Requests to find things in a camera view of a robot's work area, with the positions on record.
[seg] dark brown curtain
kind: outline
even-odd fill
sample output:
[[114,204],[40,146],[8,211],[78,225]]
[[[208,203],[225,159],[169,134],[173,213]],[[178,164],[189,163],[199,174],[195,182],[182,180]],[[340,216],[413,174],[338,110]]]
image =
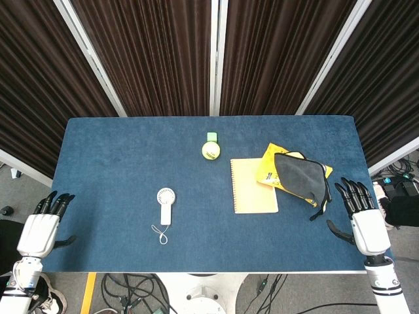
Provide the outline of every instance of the dark brown curtain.
[[374,0],[305,114],[355,117],[369,166],[419,136],[419,2]]
[[220,114],[294,114],[354,3],[229,0]]
[[128,115],[208,115],[210,0],[73,6]]
[[53,177],[74,116],[115,116],[52,1],[0,2],[0,148]]

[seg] yellow notebook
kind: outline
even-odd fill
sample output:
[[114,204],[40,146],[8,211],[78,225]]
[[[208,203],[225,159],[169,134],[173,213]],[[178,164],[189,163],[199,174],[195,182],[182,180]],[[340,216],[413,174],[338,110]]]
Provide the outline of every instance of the yellow notebook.
[[262,158],[232,159],[234,212],[236,214],[277,213],[275,188],[256,181]]

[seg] electronic device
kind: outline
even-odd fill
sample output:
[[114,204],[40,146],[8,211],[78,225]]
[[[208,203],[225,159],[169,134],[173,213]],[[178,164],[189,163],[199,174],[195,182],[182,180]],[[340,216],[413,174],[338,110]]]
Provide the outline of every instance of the electronic device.
[[162,226],[169,226],[172,223],[172,204],[175,199],[175,192],[171,188],[162,188],[157,193],[157,201],[161,204],[160,224]]
[[386,177],[385,179],[375,180],[386,193],[389,200],[396,196],[417,196],[419,195],[414,183],[417,182],[415,178],[396,176]]

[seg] yellow tennis ball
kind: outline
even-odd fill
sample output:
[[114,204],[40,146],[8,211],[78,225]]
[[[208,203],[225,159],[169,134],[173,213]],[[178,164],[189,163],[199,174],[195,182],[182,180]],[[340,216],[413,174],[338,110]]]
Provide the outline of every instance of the yellow tennis ball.
[[220,156],[220,146],[216,142],[207,142],[202,147],[202,155],[209,160],[217,159]]

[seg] yellow book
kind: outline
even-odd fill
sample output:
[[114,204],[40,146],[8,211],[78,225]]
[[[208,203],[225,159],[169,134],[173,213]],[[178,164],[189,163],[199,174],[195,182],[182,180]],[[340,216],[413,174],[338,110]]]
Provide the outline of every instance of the yellow book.
[[277,213],[275,188],[256,181],[262,158],[232,159],[234,212],[236,214]]

